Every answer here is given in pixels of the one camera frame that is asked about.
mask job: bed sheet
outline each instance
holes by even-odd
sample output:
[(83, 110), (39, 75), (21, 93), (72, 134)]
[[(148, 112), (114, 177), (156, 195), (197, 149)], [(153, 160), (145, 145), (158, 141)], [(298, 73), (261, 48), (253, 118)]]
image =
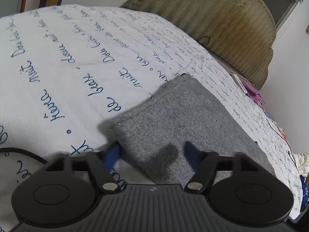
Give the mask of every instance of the bed sheet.
[[(47, 159), (104, 149), (113, 141), (111, 118), (189, 73), (258, 142), (293, 192), (290, 216), (298, 216), (302, 187), (288, 146), (207, 50), (170, 22), (123, 8), (65, 5), (1, 18), (0, 31), (0, 147)], [(39, 167), (0, 154), (1, 232), (17, 224), (12, 191)], [(151, 183), (124, 161), (115, 170), (129, 183)]]

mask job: headboard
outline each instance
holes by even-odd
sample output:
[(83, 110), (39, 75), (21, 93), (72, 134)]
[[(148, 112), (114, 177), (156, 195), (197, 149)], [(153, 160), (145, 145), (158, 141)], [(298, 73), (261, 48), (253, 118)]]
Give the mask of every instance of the headboard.
[(260, 89), (276, 25), (262, 0), (128, 0), (122, 7), (162, 16)]

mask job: gray fabric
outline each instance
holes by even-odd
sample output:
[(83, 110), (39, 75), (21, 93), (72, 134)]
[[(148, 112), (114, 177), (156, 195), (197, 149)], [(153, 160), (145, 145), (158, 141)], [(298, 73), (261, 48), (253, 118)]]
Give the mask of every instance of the gray fabric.
[[(151, 100), (110, 123), (126, 157), (157, 184), (185, 185), (194, 172), (183, 155), (185, 141), (221, 156), (246, 153), (275, 175), (266, 154), (196, 79), (182, 75)], [(220, 172), (216, 179), (229, 176)]]

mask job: purple cloth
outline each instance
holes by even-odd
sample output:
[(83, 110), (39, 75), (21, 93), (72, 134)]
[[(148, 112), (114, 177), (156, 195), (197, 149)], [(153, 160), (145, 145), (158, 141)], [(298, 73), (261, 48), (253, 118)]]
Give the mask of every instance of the purple cloth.
[(247, 90), (247, 96), (253, 100), (254, 103), (259, 102), (261, 105), (263, 104), (263, 99), (261, 94), (257, 89), (253, 87), (248, 81), (243, 82), (244, 87)]

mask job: silver screw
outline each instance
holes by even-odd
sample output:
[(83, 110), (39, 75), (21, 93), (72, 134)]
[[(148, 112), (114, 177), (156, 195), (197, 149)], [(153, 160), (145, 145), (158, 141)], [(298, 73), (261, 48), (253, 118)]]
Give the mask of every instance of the silver screw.
[(192, 190), (201, 190), (203, 188), (203, 185), (199, 182), (191, 182), (188, 184), (188, 188)]
[(105, 190), (114, 191), (115, 189), (117, 189), (118, 185), (116, 183), (113, 183), (113, 182), (108, 182), (108, 183), (103, 184), (102, 187)]

